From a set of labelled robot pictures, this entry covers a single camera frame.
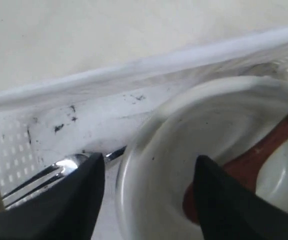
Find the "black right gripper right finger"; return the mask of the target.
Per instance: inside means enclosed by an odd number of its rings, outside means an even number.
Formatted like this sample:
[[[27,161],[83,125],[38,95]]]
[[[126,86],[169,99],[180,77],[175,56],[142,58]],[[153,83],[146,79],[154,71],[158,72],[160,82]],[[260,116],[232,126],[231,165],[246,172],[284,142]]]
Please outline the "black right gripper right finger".
[[[288,240],[288,213],[244,188],[207,155],[197,157],[193,199],[206,240]]]

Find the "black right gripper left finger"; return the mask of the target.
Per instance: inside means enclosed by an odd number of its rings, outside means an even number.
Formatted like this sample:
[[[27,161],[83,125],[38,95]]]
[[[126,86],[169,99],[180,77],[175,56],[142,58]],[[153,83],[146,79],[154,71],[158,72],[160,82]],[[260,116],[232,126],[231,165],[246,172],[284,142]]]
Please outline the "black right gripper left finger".
[[[95,153],[49,190],[1,212],[0,240],[89,240],[104,190],[104,158]]]

